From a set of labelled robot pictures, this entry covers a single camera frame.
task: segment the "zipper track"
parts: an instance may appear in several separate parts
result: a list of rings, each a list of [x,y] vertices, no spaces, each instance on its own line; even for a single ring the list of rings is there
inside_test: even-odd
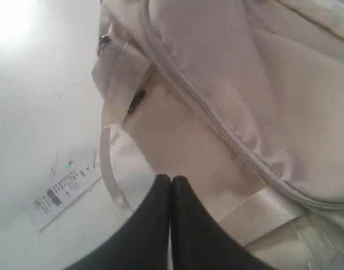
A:
[[[153,49],[153,58],[156,61],[156,65],[163,70],[167,76],[169,83],[174,86],[178,91],[187,93],[187,98],[192,100],[203,112],[212,120],[213,125],[217,128],[218,132],[222,136],[223,140],[230,146],[234,151],[240,154],[243,161],[246,162],[253,170],[262,176],[263,180],[268,184],[272,185],[281,193],[287,197],[301,203],[305,206],[312,208],[318,208],[323,210],[344,210],[344,202],[332,203],[314,200],[310,197],[305,196],[298,190],[291,187],[288,183],[281,180],[269,167],[264,164],[234,133],[233,131],[223,123],[218,115],[213,112],[205,100],[200,96],[196,87],[188,80],[188,78],[180,71],[174,60],[168,54],[163,43],[157,37],[152,23],[150,21],[149,0],[143,0],[142,2],[142,24],[147,36],[147,42]]]

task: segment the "barcode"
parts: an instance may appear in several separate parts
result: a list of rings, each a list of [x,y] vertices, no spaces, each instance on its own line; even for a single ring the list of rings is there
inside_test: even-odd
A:
[[[52,200],[52,202],[56,205],[59,206],[60,204],[62,204],[62,201],[60,200],[60,198],[58,198],[55,193],[52,191],[52,189],[48,189],[46,191],[47,196]]]

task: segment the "white bag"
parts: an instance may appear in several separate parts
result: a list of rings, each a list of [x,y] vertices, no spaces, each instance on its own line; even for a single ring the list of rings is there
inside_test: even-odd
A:
[[[124,213],[111,125],[260,259],[344,269],[344,5],[105,0],[100,35],[101,171]]]

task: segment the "white floor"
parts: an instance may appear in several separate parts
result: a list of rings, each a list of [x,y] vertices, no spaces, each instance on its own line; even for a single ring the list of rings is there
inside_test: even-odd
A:
[[[99,0],[0,0],[0,270],[61,270],[121,218],[102,181],[42,233],[21,206],[56,153],[97,147]]]

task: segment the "price tag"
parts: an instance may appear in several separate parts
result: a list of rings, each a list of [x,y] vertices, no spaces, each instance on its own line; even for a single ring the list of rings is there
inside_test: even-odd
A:
[[[66,168],[56,174],[24,210],[33,225],[42,230],[100,178],[100,171],[93,168]]]

